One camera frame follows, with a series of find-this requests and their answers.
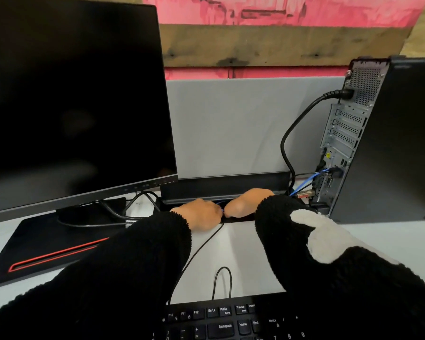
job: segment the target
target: person's right hand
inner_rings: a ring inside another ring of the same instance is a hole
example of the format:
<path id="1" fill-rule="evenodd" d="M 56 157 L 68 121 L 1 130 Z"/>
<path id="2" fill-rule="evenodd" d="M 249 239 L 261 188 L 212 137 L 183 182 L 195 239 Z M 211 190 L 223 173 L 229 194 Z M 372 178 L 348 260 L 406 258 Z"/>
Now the person's right hand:
<path id="1" fill-rule="evenodd" d="M 220 223 L 223 213 L 219 205 L 210 201 L 205 202 L 202 199 L 193 200 L 170 211 L 181 215 L 192 231 L 211 230 Z"/>
<path id="2" fill-rule="evenodd" d="M 225 206 L 225 217 L 245 217 L 254 213 L 260 203 L 274 195 L 271 190 L 252 188 Z"/>

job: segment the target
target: pink wall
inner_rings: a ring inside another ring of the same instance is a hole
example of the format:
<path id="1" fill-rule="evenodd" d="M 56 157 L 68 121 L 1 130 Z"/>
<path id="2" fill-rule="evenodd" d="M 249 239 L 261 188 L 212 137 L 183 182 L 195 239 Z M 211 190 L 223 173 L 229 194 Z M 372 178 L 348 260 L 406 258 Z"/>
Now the pink wall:
<path id="1" fill-rule="evenodd" d="M 160 23 L 212 25 L 414 26 L 425 0 L 144 0 Z M 346 67 L 166 68 L 168 80 L 335 76 Z"/>

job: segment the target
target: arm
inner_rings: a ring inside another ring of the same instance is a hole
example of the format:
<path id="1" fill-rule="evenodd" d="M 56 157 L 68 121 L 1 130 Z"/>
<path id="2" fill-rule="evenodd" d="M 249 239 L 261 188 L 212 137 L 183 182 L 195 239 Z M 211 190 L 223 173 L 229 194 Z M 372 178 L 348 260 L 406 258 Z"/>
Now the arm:
<path id="1" fill-rule="evenodd" d="M 425 339 L 423 280 L 297 200 L 257 192 L 244 204 L 256 209 L 271 268 L 298 308 L 319 323 L 321 336 Z M 232 216 L 243 208 L 230 205 L 225 212 Z"/>
<path id="2" fill-rule="evenodd" d="M 0 309 L 0 339 L 151 339 L 191 250 L 220 207 L 197 200 L 156 213 L 99 245 L 53 280 Z"/>

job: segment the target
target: desk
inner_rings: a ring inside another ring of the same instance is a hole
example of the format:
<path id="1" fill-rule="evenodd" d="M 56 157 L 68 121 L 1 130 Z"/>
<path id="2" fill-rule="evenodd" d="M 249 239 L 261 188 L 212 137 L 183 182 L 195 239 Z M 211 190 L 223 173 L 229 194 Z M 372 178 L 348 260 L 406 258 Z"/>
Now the desk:
<path id="1" fill-rule="evenodd" d="M 131 216 L 149 216 L 153 205 L 139 198 L 130 208 Z M 0 223 L 0 251 L 23 218 Z M 425 221 L 344 225 L 357 238 L 397 259 L 425 280 Z M 215 231 L 194 233 L 192 253 Z M 172 303 L 202 301 L 211 298 L 213 279 L 221 266 L 233 274 L 232 296 L 239 297 L 283 291 L 272 273 L 253 222 L 228 223 L 197 254 L 175 289 Z M 53 279 L 60 270 L 34 276 L 0 287 L 0 306 L 32 287 Z M 228 273 L 222 271 L 216 298 L 228 295 Z"/>

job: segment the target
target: keyboard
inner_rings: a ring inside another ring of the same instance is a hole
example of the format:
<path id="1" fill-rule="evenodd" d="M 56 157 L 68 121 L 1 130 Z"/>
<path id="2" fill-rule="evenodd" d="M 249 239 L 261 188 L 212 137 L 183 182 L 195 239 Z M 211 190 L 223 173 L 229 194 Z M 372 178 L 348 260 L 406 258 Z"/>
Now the keyboard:
<path id="1" fill-rule="evenodd" d="M 308 336 L 304 320 L 283 292 L 166 306 L 152 340 L 306 340 Z"/>

